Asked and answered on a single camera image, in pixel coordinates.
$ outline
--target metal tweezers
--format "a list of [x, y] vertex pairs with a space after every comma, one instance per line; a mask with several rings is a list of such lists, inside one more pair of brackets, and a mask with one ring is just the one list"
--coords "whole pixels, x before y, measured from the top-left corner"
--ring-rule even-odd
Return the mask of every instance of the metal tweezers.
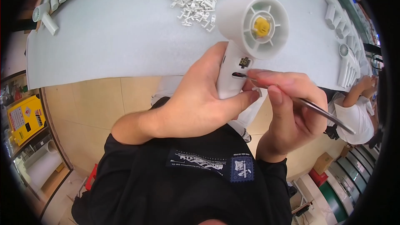
[[[246, 74], [240, 73], [240, 72], [234, 72], [232, 73], [232, 76], [234, 77], [245, 77], [248, 78], [254, 82], [257, 82], [257, 80], [254, 80], [253, 78], [249, 78]], [[354, 132], [354, 130], [352, 128], [350, 128], [349, 126], [347, 126], [346, 124], [344, 124], [342, 121], [340, 121], [339, 119], [337, 119], [337, 117], [333, 116], [331, 113], [326, 112], [325, 110], [323, 110], [321, 107], [319, 107], [318, 105], [316, 105], [315, 103], [304, 99], [304, 98], [292, 98], [293, 101], [300, 103], [301, 105], [311, 109], [312, 111], [320, 114], [321, 116], [331, 120], [332, 122], [334, 122], [335, 124], [337, 124], [340, 128], [344, 129], [345, 131], [347, 131], [348, 133], [355, 135], [356, 132]]]

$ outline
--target finger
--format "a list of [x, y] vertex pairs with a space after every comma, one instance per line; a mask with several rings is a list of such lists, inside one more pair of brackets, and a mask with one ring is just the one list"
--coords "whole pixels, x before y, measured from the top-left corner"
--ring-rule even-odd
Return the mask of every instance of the finger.
[[218, 42], [210, 47], [204, 55], [194, 64], [203, 75], [212, 75], [215, 80], [220, 71], [228, 42]]
[[268, 88], [268, 97], [273, 108], [274, 127], [289, 128], [294, 124], [293, 101], [280, 88], [271, 85]]
[[326, 94], [306, 74], [294, 72], [262, 72], [257, 75], [261, 85], [278, 85], [290, 97], [306, 98], [327, 111]]
[[252, 89], [255, 87], [253, 82], [250, 79], [247, 79], [246, 82], [243, 85], [242, 90], [243, 91], [252, 91]]
[[256, 91], [244, 91], [234, 97], [220, 101], [220, 109], [227, 113], [228, 120], [232, 120], [252, 103], [258, 100], [260, 95]]
[[247, 71], [247, 76], [252, 79], [257, 79], [257, 74], [261, 72], [274, 72], [274, 71], [262, 70], [262, 69], [250, 69]]
[[[307, 75], [302, 73], [262, 72], [257, 81], [264, 85], [277, 85], [289, 97], [308, 99], [327, 111], [327, 99], [323, 90], [316, 87]], [[323, 132], [326, 118], [309, 109], [304, 112], [304, 120], [312, 134]]]

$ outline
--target white shirt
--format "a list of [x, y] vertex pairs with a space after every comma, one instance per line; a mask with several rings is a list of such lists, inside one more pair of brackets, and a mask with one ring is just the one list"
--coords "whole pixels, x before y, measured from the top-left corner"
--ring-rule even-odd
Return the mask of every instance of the white shirt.
[[[339, 126], [336, 131], [341, 139], [350, 144], [363, 144], [368, 142], [374, 136], [374, 126], [368, 113], [373, 116], [374, 110], [371, 101], [363, 96], [360, 96], [351, 107], [343, 107], [344, 95], [336, 92], [331, 102], [328, 103], [328, 111], [336, 116], [340, 121], [350, 126], [356, 134], [352, 135], [343, 130]], [[328, 126], [333, 126], [334, 123], [330, 120]]]

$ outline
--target cardboard box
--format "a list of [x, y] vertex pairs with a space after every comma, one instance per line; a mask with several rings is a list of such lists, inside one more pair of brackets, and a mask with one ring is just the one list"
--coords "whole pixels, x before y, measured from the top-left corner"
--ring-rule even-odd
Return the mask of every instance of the cardboard box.
[[345, 158], [345, 157], [347, 156], [347, 153], [348, 153], [349, 151], [352, 151], [352, 150], [353, 150], [353, 147], [347, 147], [347, 146], [345, 146], [345, 147], [343, 148], [342, 152], [340, 153], [340, 156], [343, 157], [343, 158]]
[[325, 152], [320, 157], [318, 157], [313, 169], [315, 170], [315, 172], [317, 172], [318, 175], [322, 175], [324, 171], [329, 168], [332, 162], [333, 158], [327, 152]]

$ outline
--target yellow cabinet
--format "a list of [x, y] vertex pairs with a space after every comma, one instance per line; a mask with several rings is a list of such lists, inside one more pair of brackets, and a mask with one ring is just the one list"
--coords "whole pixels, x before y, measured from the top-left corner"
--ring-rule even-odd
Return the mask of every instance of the yellow cabinet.
[[7, 107], [8, 121], [15, 143], [21, 146], [28, 138], [44, 128], [42, 104], [36, 96], [22, 98]]

